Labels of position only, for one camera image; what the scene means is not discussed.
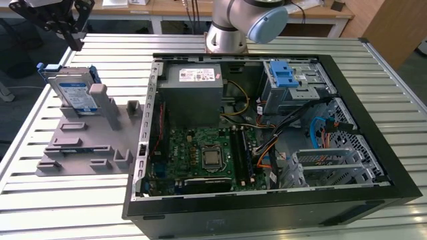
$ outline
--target motherboard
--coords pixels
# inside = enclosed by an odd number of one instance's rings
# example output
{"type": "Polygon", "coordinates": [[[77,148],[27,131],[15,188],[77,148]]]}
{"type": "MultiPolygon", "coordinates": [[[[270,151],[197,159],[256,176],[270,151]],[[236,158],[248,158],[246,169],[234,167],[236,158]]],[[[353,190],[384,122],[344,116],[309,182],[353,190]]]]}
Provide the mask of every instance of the motherboard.
{"type": "Polygon", "coordinates": [[[151,168],[155,175],[154,194],[266,189],[264,173],[256,171],[252,163],[252,149],[256,146],[252,128],[171,129],[167,159],[155,162],[151,168]]]}

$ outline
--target ram slot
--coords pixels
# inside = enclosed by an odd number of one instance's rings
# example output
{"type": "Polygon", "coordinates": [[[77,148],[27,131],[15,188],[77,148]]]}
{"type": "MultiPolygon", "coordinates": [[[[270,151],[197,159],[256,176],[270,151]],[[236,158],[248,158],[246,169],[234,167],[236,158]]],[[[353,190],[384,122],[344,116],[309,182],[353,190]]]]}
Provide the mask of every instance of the ram slot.
{"type": "Polygon", "coordinates": [[[246,141],[244,138],[242,130],[229,130],[229,142],[232,151],[234,181],[237,184],[244,186],[250,181],[250,174],[248,171],[248,146],[245,144],[246,141]]]}

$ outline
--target power supply label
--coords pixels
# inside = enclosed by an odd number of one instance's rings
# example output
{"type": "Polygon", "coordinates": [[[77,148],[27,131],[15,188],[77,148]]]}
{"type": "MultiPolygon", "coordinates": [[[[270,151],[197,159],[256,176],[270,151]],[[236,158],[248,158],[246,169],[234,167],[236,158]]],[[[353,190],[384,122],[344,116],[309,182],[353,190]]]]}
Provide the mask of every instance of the power supply label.
{"type": "Polygon", "coordinates": [[[184,68],[178,70],[179,82],[214,81],[213,68],[184,68]]]}
{"type": "Polygon", "coordinates": [[[87,86],[85,83],[59,83],[58,87],[75,111],[82,114],[91,114],[97,110],[98,107],[91,96],[87,94],[87,86]]]}

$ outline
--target wooden desk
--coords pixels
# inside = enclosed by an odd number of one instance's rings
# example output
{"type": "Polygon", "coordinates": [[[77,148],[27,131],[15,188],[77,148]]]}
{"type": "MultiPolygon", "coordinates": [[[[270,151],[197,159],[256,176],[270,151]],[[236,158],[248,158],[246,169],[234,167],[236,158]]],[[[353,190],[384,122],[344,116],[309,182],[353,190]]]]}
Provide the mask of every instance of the wooden desk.
{"type": "MultiPolygon", "coordinates": [[[[325,0],[325,7],[316,6],[306,10],[305,13],[305,24],[324,24],[332,25],[328,32],[328,38],[338,38],[344,30],[345,24],[349,19],[353,18],[353,13],[344,6],[342,10],[334,11],[330,9],[333,0],[325,0]]],[[[182,3],[179,0],[153,0],[153,5],[150,9],[150,14],[154,19],[151,20],[151,26],[154,29],[154,21],[186,21],[188,16],[182,3]]],[[[212,18],[212,3],[200,2],[198,3],[198,15],[200,21],[210,21],[212,18]]],[[[300,24],[302,18],[301,11],[289,14],[288,23],[300,24]]]]}
{"type": "MultiPolygon", "coordinates": [[[[129,4],[127,8],[102,9],[102,0],[94,0],[95,4],[89,16],[90,20],[147,20],[151,24],[153,34],[161,34],[161,21],[186,21],[188,16],[179,0],[150,0],[147,5],[129,4]]],[[[328,33],[329,38],[337,38],[341,35],[342,29],[349,19],[353,18],[353,13],[344,6],[342,10],[334,11],[330,9],[333,0],[325,0],[325,7],[316,6],[306,9],[305,23],[332,25],[328,33]]],[[[200,21],[212,20],[212,3],[198,3],[200,21]]],[[[6,4],[0,4],[0,18],[19,18],[11,12],[6,4]]],[[[302,13],[294,12],[289,14],[288,23],[301,23],[302,13]]]]}

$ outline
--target aluminum table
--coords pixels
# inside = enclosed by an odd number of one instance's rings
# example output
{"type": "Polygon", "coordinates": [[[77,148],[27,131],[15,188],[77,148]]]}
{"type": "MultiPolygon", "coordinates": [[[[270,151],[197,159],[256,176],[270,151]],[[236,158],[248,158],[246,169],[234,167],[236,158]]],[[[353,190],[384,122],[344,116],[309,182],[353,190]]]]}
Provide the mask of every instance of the aluminum table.
{"type": "MultiPolygon", "coordinates": [[[[79,52],[59,63],[95,66],[117,104],[143,103],[151,53],[202,53],[188,35],[87,34],[79,52]]],[[[427,108],[368,43],[357,39],[280,37],[248,43],[249,53],[326,54],[368,110],[424,197],[385,208],[348,225],[201,239],[425,239],[427,108]]],[[[58,124],[61,104],[46,86],[0,164],[0,239],[146,239],[121,219],[126,174],[37,177],[35,165],[58,124]]]]}

